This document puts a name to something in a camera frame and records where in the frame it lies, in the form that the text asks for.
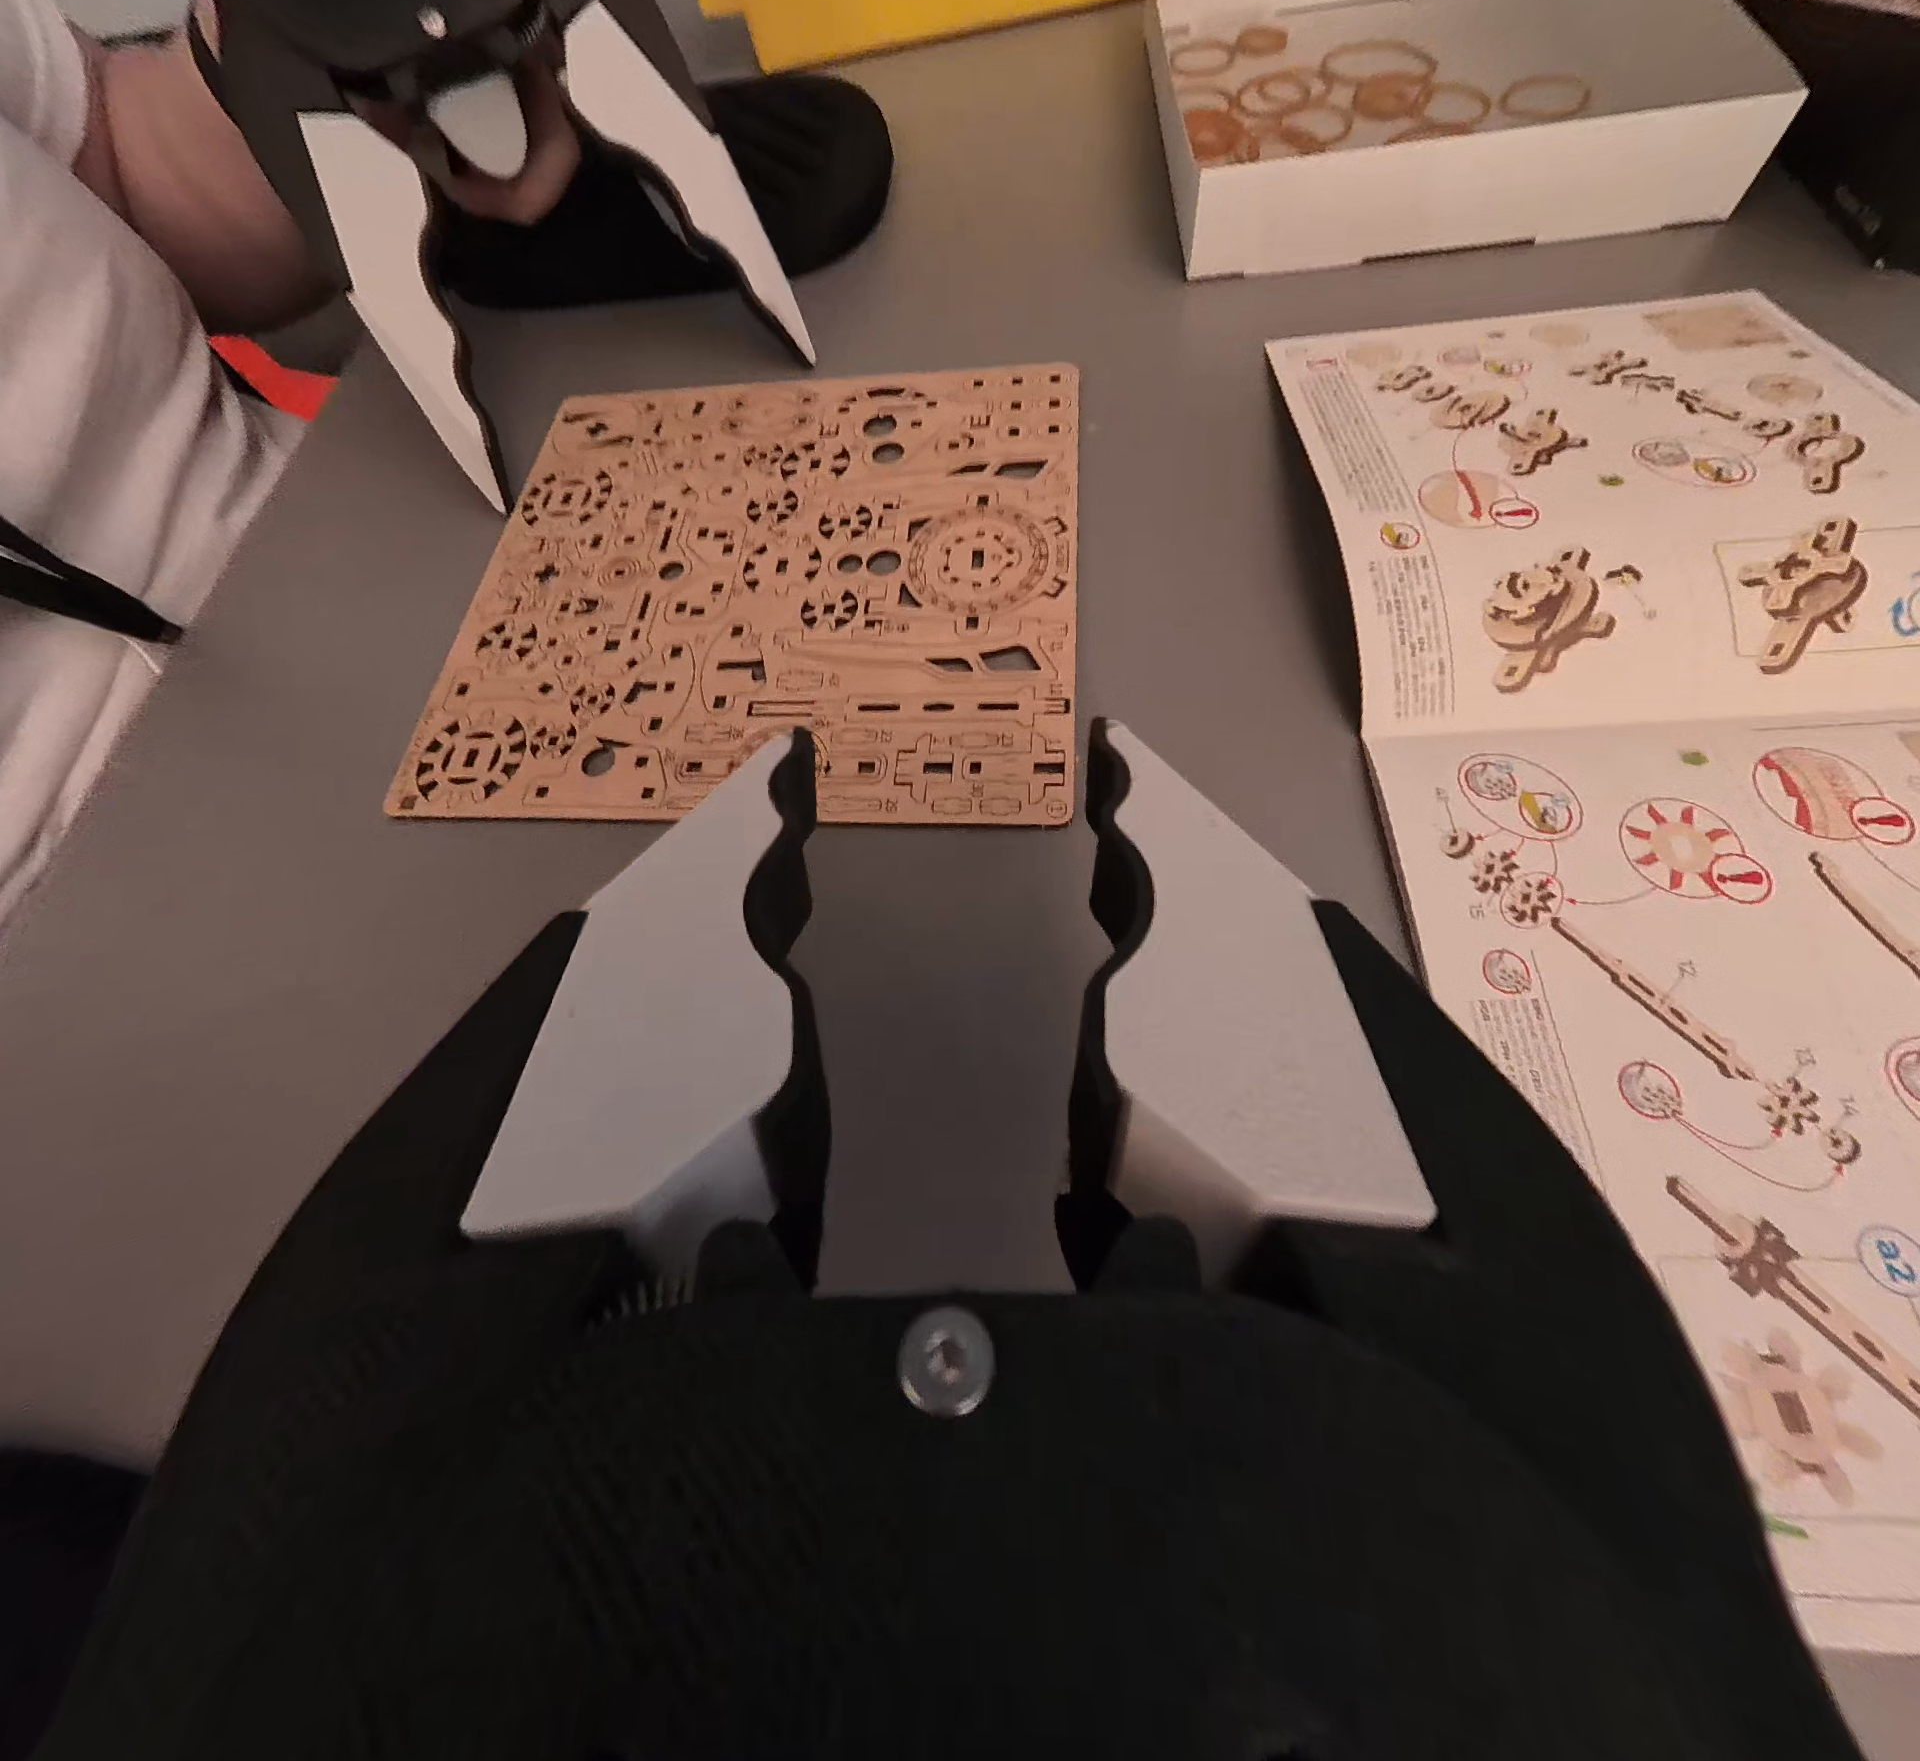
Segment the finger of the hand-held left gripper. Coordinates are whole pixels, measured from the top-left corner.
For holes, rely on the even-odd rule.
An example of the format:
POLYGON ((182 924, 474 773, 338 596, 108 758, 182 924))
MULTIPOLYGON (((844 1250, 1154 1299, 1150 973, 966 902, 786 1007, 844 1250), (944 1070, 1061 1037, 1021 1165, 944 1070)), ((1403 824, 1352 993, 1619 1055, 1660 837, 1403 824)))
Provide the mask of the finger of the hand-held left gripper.
POLYGON ((757 312, 813 366, 804 312, 724 140, 604 0, 568 22, 562 48, 577 120, 655 182, 684 236, 727 259, 757 312))
POLYGON ((413 160, 350 113, 302 110, 300 140, 348 275, 348 303, 383 350, 444 452, 497 512, 508 494, 491 429, 467 385, 467 341, 423 265, 429 182, 413 160))

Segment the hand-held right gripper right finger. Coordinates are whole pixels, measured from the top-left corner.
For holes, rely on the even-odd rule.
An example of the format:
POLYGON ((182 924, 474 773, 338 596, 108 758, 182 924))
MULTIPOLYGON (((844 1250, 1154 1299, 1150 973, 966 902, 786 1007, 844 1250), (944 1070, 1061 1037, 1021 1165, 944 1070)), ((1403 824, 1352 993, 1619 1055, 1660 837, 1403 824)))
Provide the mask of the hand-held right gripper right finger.
POLYGON ((1091 726, 1088 983, 1058 1236, 1091 1289, 1141 1218, 1207 1284, 1267 1221, 1429 1228, 1436 1202, 1331 958, 1314 896, 1126 724, 1091 726))

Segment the orange tag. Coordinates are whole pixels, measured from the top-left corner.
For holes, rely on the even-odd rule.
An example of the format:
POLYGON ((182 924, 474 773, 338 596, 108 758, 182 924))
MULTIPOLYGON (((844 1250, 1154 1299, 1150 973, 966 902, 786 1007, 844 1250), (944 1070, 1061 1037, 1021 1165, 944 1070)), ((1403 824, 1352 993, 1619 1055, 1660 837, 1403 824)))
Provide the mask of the orange tag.
POLYGON ((225 364, 228 380, 237 389, 308 425, 319 419, 340 380, 288 366, 243 333, 214 333, 208 348, 225 364))

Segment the person's left forearm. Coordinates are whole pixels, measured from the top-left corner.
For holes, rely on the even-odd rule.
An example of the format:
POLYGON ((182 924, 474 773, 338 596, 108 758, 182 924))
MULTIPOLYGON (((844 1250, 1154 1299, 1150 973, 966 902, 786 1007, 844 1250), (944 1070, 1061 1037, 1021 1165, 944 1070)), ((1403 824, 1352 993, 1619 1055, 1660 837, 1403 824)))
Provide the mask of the person's left forearm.
POLYGON ((68 29, 85 71, 73 172, 184 288, 208 333, 300 324, 331 305, 292 212, 214 96, 184 32, 108 48, 68 29))

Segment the person's left hand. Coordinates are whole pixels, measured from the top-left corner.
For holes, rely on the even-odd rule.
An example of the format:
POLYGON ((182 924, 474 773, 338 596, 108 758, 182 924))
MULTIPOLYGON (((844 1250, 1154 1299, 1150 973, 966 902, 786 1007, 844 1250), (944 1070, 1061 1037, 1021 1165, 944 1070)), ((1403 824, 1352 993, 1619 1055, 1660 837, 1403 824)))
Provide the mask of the person's left hand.
POLYGON ((512 177, 474 166, 451 142, 447 146, 447 201, 474 219, 533 227, 547 219, 579 174, 585 148, 571 115, 529 125, 526 164, 512 177))

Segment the white cardboard tray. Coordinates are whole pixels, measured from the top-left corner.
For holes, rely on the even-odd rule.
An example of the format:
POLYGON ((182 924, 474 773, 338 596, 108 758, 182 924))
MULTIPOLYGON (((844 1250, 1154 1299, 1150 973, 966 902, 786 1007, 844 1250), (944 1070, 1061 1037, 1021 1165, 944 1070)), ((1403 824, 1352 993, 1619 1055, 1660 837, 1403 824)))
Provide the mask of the white cardboard tray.
POLYGON ((1150 0, 1148 49, 1189 281, 1723 219, 1807 102, 1736 0, 1150 0), (1480 83, 1578 71, 1597 103, 1555 125, 1202 168, 1169 35, 1254 22, 1311 44, 1421 42, 1480 83))

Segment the instruction booklet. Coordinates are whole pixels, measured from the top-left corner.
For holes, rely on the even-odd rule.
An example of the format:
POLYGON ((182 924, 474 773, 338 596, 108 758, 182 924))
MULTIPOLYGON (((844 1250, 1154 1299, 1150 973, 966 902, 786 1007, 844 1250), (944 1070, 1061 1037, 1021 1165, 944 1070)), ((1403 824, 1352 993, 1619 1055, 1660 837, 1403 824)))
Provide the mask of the instruction booklet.
POLYGON ((1660 1278, 1807 1637, 1914 1655, 1915 399, 1756 291, 1267 356, 1429 991, 1660 1278))

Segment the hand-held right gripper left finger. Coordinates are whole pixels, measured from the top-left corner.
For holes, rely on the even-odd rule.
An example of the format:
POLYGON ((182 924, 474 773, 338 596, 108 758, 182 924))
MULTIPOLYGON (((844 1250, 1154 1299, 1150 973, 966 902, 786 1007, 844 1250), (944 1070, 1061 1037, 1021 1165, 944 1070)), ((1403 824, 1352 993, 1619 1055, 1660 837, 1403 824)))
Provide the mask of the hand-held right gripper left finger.
POLYGON ((831 1104, 792 966, 813 824, 813 744, 795 727, 588 898, 467 1236, 612 1228, 672 1278, 747 1220, 815 1286, 831 1104))

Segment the pile of tan rubber bands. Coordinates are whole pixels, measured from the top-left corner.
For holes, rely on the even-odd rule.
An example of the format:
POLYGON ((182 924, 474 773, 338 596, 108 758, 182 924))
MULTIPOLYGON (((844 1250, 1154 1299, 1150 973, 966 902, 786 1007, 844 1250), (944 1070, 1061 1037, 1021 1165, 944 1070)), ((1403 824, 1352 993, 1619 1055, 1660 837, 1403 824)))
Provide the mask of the pile of tan rubber bands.
POLYGON ((1311 44, 1262 22, 1224 35, 1176 30, 1167 64, 1187 148, 1202 168, 1555 125, 1597 103, 1597 88, 1578 71, 1480 83, 1421 42, 1311 44))

